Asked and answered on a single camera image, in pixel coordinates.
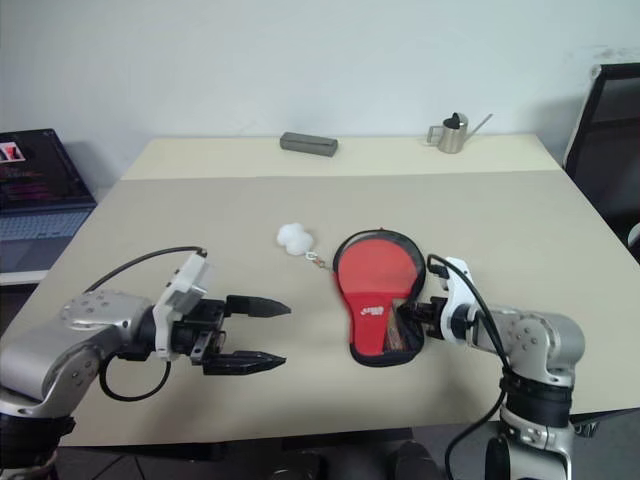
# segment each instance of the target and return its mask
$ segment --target table surface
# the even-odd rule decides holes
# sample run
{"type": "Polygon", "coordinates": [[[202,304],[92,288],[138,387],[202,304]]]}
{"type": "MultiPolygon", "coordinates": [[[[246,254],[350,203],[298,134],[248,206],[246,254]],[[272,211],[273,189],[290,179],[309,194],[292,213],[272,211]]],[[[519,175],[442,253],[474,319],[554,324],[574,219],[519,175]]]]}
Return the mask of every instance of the table surface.
{"type": "MultiPolygon", "coordinates": [[[[371,139],[380,145],[386,140],[371,139]]],[[[228,319],[225,351],[262,350],[287,357],[287,363],[247,377],[203,377],[182,358],[160,393],[135,404],[108,399],[94,382],[65,445],[213,442],[469,422],[484,414],[498,395],[500,368],[492,355],[428,340],[402,366],[368,368],[351,358],[348,315],[331,274],[286,255],[275,242],[278,228],[292,221],[313,232],[314,249],[326,259],[350,234],[376,227],[408,235],[425,254],[465,259],[489,303],[563,313],[580,324],[587,347],[577,367],[574,413],[640,406],[640,385],[631,381],[640,361],[640,268],[535,137],[479,137],[465,148],[466,161],[472,162],[474,151],[480,159],[471,173],[458,172],[455,157],[423,147],[415,154],[431,165],[393,157],[401,173],[392,176],[358,176],[354,168],[346,176],[268,178],[246,178],[246,170],[268,156],[244,140],[194,140],[202,147],[204,178],[171,179],[168,170],[152,167],[149,152],[176,142],[182,145],[177,150],[189,152],[190,175],[196,176],[199,150],[191,141],[152,142],[142,164],[132,167],[78,232],[3,342],[49,320],[113,267],[150,250],[198,244],[208,249],[215,268],[209,297],[259,295],[293,310],[271,319],[228,319]],[[530,168],[520,168],[517,156],[502,170],[492,165],[504,157],[503,139],[530,168]],[[513,146],[518,142],[521,149],[513,146]],[[491,145],[489,151],[483,145],[491,145]],[[221,159],[233,170],[223,168],[225,176],[237,178],[211,178],[209,160],[218,149],[234,158],[221,159]],[[243,156],[243,149],[256,153],[243,156]],[[440,165],[444,161],[453,173],[440,165]],[[426,171],[412,171],[416,166],[426,171]],[[151,180],[140,179],[145,169],[151,180]]],[[[343,152],[347,145],[350,139],[343,139],[343,152]]],[[[325,170],[334,168],[331,162],[349,161],[347,155],[282,153],[287,161],[291,153],[325,170]]],[[[156,299],[183,259],[154,259],[109,286],[156,299]]],[[[430,279],[423,296],[436,284],[430,279]]],[[[112,367],[111,383],[124,394],[148,390],[163,368],[153,359],[112,367]]]]}

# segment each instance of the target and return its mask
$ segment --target white cotton ball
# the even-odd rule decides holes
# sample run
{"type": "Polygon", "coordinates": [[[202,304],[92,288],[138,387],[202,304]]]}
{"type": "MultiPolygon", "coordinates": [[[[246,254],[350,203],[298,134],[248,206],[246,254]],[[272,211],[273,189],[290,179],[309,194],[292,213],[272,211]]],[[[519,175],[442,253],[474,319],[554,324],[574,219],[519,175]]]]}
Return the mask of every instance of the white cotton ball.
{"type": "Polygon", "coordinates": [[[311,245],[313,245],[313,237],[307,232],[300,232],[286,243],[287,253],[302,255],[311,249],[311,245]]]}
{"type": "Polygon", "coordinates": [[[304,233],[304,227],[300,223],[288,223],[280,227],[278,230],[278,245],[283,247],[287,246],[287,243],[296,238],[299,234],[304,233]]]}

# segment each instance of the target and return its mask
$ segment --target metal chain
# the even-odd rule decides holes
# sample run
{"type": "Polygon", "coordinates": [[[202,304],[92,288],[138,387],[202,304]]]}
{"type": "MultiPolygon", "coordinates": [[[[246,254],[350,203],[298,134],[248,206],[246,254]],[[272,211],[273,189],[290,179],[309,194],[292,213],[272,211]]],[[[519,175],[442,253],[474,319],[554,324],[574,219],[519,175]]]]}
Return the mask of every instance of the metal chain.
{"type": "Polygon", "coordinates": [[[304,258],[306,258],[307,260],[311,260],[319,268],[331,270],[331,267],[327,265],[327,262],[320,258],[320,255],[318,255],[316,252],[306,252],[304,254],[304,258]]]}

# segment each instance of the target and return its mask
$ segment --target robotic arm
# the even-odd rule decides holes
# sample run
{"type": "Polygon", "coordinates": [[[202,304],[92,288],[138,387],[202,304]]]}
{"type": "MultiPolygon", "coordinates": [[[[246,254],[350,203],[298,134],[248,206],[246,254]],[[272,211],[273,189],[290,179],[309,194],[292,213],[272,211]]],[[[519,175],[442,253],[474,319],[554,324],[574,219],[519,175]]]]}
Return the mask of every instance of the robotic arm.
{"type": "Polygon", "coordinates": [[[186,355],[205,375],[245,375],[282,365],[263,352],[220,353],[223,321],[234,313],[272,317],[285,305],[258,297],[203,300],[211,270],[206,252],[176,270],[156,305],[142,297],[91,288],[52,321],[12,341],[0,354],[0,479],[46,478],[60,437],[73,430],[71,413],[96,376],[110,397],[148,398],[168,377],[170,361],[186,355]],[[114,357],[167,361],[158,387],[139,397],[111,391],[106,369],[114,357]]]}
{"type": "Polygon", "coordinates": [[[575,365],[585,348],[580,327],[562,315],[512,308],[488,309],[488,322],[464,261],[429,256],[427,268],[440,277],[448,297],[405,305],[400,313],[426,323],[431,337],[503,354],[508,361],[500,381],[506,402],[499,435],[487,447],[485,477],[570,480],[569,410],[575,365]]]}

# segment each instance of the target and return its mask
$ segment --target white bracket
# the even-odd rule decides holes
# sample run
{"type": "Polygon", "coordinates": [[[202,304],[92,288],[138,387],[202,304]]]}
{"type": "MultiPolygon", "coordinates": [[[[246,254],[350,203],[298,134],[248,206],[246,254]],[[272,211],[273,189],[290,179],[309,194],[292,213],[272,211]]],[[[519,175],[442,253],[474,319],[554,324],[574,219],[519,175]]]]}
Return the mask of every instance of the white bracket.
{"type": "Polygon", "coordinates": [[[171,351],[173,322],[189,313],[204,297],[212,278],[211,266],[197,253],[191,254],[182,267],[175,271],[167,288],[153,307],[158,358],[167,361],[176,359],[177,354],[171,351]]]}
{"type": "MultiPolygon", "coordinates": [[[[473,282],[471,274],[469,273],[469,267],[464,260],[453,257],[447,257],[447,260],[458,267],[460,271],[473,282]]],[[[466,343],[465,340],[456,338],[451,331],[451,317],[453,317],[454,312],[460,305],[471,306],[476,303],[476,299],[473,293],[471,293],[471,290],[469,290],[469,287],[467,287],[457,273],[449,268],[447,268],[447,273],[449,274],[449,278],[440,279],[442,288],[449,293],[447,303],[442,309],[442,315],[440,316],[440,330],[447,342],[463,345],[466,343]]]]}

